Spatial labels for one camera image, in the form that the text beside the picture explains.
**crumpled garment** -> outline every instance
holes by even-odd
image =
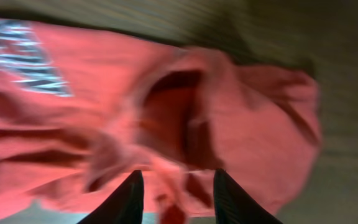
[[[90,212],[134,169],[162,224],[214,215],[217,168],[275,214],[318,155],[317,110],[301,71],[0,19],[0,219],[34,199]]]

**brown surface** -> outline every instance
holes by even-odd
[[[305,69],[321,85],[324,151],[303,195],[279,217],[358,223],[358,1],[0,0],[2,16],[121,30],[219,48],[241,63]]]

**red cloth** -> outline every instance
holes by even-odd
[[[0,219],[36,198],[90,212],[134,169],[143,170],[145,212],[162,221],[213,216],[218,167],[270,213],[304,185],[321,144],[318,89],[304,73],[112,32],[2,22],[0,34],[29,40],[0,36]],[[34,84],[48,79],[60,89]]]

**white print on shirt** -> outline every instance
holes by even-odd
[[[23,90],[73,96],[26,21],[0,19],[0,70],[17,75]]]

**wrinkled fabric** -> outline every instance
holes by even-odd
[[[214,215],[217,168],[272,214],[304,185],[321,136],[318,88],[303,72],[100,30],[5,24],[0,219],[33,199],[90,212],[134,169],[145,212],[163,224]],[[45,67],[53,75],[23,69]]]

